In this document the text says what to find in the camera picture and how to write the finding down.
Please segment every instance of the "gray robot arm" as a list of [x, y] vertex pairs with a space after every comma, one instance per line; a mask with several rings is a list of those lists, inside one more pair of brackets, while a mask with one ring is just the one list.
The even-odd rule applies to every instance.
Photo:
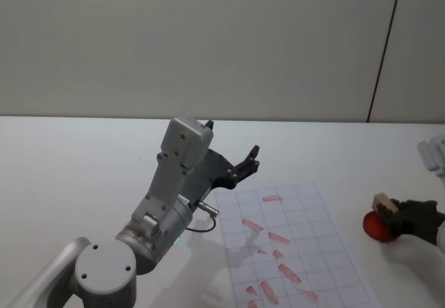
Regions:
[[6, 308], [61, 308], [72, 294], [85, 308], [133, 307], [136, 276], [154, 269], [188, 229], [193, 212], [199, 208], [213, 219], [218, 215], [204, 201], [209, 192], [232, 189], [258, 169], [258, 146], [232, 165], [209, 149], [212, 138], [212, 121], [171, 120], [150, 188], [116, 239], [74, 240]]

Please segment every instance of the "grid paper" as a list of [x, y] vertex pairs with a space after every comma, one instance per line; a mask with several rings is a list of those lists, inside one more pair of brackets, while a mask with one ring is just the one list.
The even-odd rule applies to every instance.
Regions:
[[380, 308], [316, 184], [216, 201], [238, 308]]

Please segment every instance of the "cable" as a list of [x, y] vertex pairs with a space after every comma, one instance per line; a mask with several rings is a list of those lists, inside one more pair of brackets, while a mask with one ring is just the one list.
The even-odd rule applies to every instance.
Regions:
[[208, 228], [208, 229], [186, 228], [186, 230], [189, 230], [190, 232], [195, 232], [195, 233], [208, 233], [208, 232], [211, 232], [216, 227], [216, 219], [213, 216], [211, 216], [210, 218], [213, 220], [213, 226], [211, 226], [210, 228]]

